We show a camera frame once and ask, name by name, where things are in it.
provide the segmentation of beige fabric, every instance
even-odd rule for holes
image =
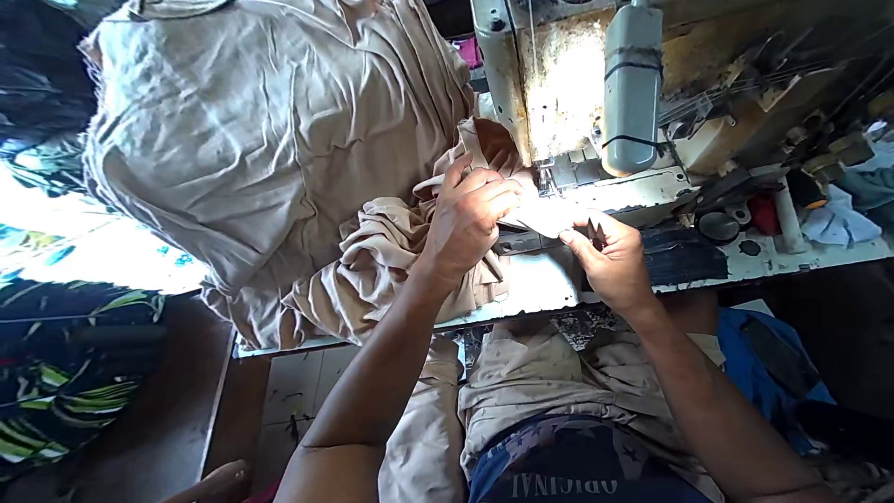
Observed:
[[[137,4],[84,48],[91,191],[206,263],[203,298],[252,345],[294,347],[281,298],[365,202],[431,176],[468,68],[421,0],[154,0],[133,22]]]
[[[383,503],[462,503],[466,478],[460,469],[462,426],[456,415],[459,348],[436,337],[407,408],[388,438],[379,471]]]
[[[413,193],[420,203],[411,207],[397,198],[378,198],[358,213],[359,229],[345,235],[342,257],[319,270],[309,281],[296,282],[283,306],[295,312],[283,316],[294,323],[297,340],[322,331],[362,344],[391,306],[409,268],[425,246],[443,174],[459,156],[472,153],[472,167],[496,169],[519,180],[526,194],[537,199],[529,169],[513,158],[503,166],[489,166],[501,149],[515,149],[509,132],[498,123],[473,117],[457,126],[460,141],[434,163],[433,177],[418,184]],[[503,276],[508,258],[488,252],[443,304],[437,321],[451,320],[477,309],[508,292]]]
[[[585,413],[626,425],[707,498],[724,500],[704,468],[685,454],[636,334],[600,331],[578,356],[552,328],[527,340],[497,329],[485,336],[468,384],[460,389],[459,413],[466,430],[460,463],[467,477],[500,431],[539,413]]]
[[[298,312],[302,339],[319,328],[362,345],[391,307],[426,243],[433,205],[410,207],[398,198],[377,198],[358,213],[359,229],[346,236],[340,260],[295,284],[283,304]],[[496,256],[463,277],[441,306],[437,321],[473,311],[507,291]]]

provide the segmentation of right hand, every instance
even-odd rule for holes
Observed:
[[[509,156],[500,156],[501,162]],[[466,154],[447,169],[417,269],[430,270],[454,285],[491,249],[497,219],[518,206],[522,193],[518,182],[491,169],[477,167],[463,178],[471,161]]]
[[[593,291],[625,319],[652,307],[657,299],[645,268],[639,231],[596,210],[576,215],[574,225],[586,226],[588,218],[593,219],[594,226],[603,227],[605,247],[602,251],[578,231],[562,231],[559,237],[578,256]]]

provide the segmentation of fabric pile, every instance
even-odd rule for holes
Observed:
[[[519,180],[529,199],[536,198],[531,171],[519,163],[518,152],[504,127],[475,117],[461,121],[457,129],[459,143],[434,163],[434,176],[413,189],[420,201],[417,206],[397,198],[378,198],[365,204],[358,214],[359,229],[341,243],[342,257],[309,281],[296,283],[283,300],[297,312],[302,340],[321,328],[362,344],[388,311],[422,252],[444,173],[456,158],[470,152],[471,167],[487,167],[505,178]],[[509,155],[498,157],[500,151]],[[468,313],[507,293],[503,281],[507,266],[507,258],[498,259],[489,251],[444,303],[437,321]]]
[[[365,203],[412,201],[473,110],[419,0],[134,0],[81,48],[91,193],[207,264],[205,302],[258,348],[301,344],[281,299]]]

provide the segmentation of patterned fabric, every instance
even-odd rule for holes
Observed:
[[[0,282],[0,482],[59,461],[121,413],[163,340],[138,328],[163,308],[156,292],[104,283]]]

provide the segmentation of finger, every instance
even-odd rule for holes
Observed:
[[[504,192],[514,192],[520,196],[524,191],[516,180],[494,180],[475,191],[475,196],[480,200],[491,200]]]
[[[466,177],[459,185],[457,185],[457,190],[460,192],[472,192],[484,187],[490,182],[495,180],[502,180],[503,177],[496,171],[492,169],[487,169],[485,167],[476,167],[472,170],[472,173]]]
[[[636,229],[630,226],[625,226],[621,224],[615,217],[611,215],[606,215],[602,213],[602,211],[596,209],[573,209],[574,211],[574,225],[578,227],[584,227],[588,223],[589,220],[593,220],[594,226],[601,225],[603,227],[603,232],[605,233],[605,241],[608,243],[614,243],[620,240],[622,237],[630,234],[630,232],[638,232]]]
[[[462,170],[466,169],[472,164],[472,154],[466,152],[465,154],[456,158],[453,161],[453,164],[447,168],[447,173],[444,174],[444,182],[442,187],[444,189],[453,189],[462,181]]]
[[[510,211],[515,209],[521,198],[513,191],[503,192],[493,199],[485,203],[485,211],[488,217],[488,224],[496,224],[497,220],[505,217]]]
[[[569,246],[569,248],[578,256],[578,260],[584,266],[584,269],[596,267],[596,261],[602,256],[600,252],[593,247],[589,239],[578,231],[562,231],[559,233],[559,239]]]

